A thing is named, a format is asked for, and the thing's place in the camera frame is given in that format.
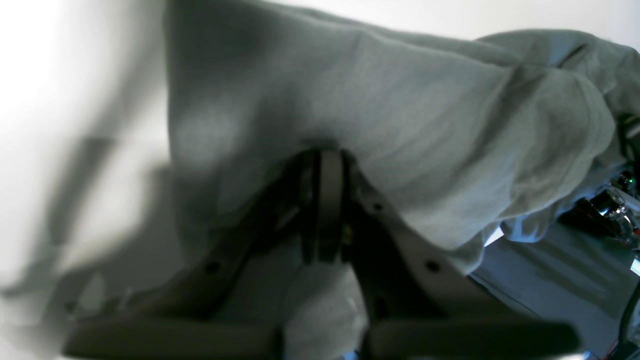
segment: gray cloth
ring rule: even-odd
[[[611,147],[612,113],[640,113],[638,54],[577,31],[462,41],[238,0],[175,1],[167,28],[176,209],[190,261],[292,155],[331,144],[353,152],[406,222],[466,273],[492,229],[583,182]],[[347,295],[351,270],[343,274],[340,286],[304,294],[314,301],[291,301],[291,358],[357,345],[365,315]],[[346,303],[356,304],[351,315],[333,311]]]

